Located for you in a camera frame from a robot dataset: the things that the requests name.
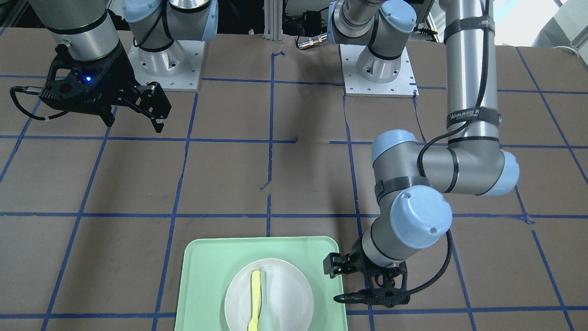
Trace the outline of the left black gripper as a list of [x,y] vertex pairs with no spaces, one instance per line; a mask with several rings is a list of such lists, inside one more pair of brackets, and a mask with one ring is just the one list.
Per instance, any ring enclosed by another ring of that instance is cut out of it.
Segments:
[[364,274],[369,284],[357,292],[334,296],[334,301],[342,304],[381,305],[392,308],[408,304],[407,266],[400,262],[392,268],[383,268],[371,262],[359,251],[351,254],[329,253],[323,260],[323,273],[331,279],[336,276],[355,273]]

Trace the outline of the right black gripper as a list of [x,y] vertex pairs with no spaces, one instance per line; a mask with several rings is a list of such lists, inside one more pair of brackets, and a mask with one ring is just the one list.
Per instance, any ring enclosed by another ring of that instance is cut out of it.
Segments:
[[162,132],[171,103],[159,82],[138,84],[122,42],[92,61],[73,59],[65,44],[55,50],[40,93],[43,103],[59,111],[98,115],[109,128],[115,122],[112,105],[126,106],[147,117],[156,133]]

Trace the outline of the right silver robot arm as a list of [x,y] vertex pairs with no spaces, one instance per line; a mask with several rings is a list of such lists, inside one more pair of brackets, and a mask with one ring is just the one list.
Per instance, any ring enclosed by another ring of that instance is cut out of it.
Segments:
[[[29,118],[51,121],[69,113],[96,115],[112,126],[113,106],[149,119],[157,133],[171,104],[157,81],[140,82],[104,0],[32,0],[31,7],[56,42],[44,86],[15,86],[9,94]],[[181,40],[205,42],[218,31],[216,0],[124,0],[138,64],[151,77],[189,69]]]

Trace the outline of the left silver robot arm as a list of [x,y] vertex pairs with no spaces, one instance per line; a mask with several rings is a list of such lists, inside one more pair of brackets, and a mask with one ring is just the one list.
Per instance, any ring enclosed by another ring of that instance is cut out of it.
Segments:
[[[406,130],[372,143],[374,195],[380,214],[351,252],[330,253],[325,274],[360,272],[365,289],[334,296],[344,304],[392,308],[435,283],[453,253],[453,211],[445,193],[500,196],[514,189],[520,167],[500,148],[493,2],[441,0],[447,27],[447,133],[420,147]],[[447,237],[447,255],[432,279],[407,289],[406,260]]]

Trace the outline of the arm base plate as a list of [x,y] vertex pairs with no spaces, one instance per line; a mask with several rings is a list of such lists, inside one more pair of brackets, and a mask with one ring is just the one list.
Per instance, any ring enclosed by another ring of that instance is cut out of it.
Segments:
[[380,59],[367,46],[339,46],[345,94],[350,97],[412,98],[419,95],[409,54]]
[[165,91],[198,92],[205,47],[200,40],[175,40],[159,52],[131,46],[128,57],[141,85],[156,81]]

